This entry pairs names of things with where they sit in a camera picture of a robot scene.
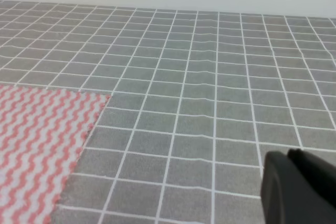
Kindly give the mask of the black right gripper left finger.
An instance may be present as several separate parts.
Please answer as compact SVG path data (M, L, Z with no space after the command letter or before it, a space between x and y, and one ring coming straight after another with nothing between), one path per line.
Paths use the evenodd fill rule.
M260 192L265 223L309 223L303 209L309 194L310 185L285 154L266 154Z

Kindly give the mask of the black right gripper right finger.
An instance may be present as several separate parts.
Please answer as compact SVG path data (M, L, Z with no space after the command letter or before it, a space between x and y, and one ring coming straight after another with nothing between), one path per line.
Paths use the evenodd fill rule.
M286 223L335 223L335 166L300 149L286 190Z

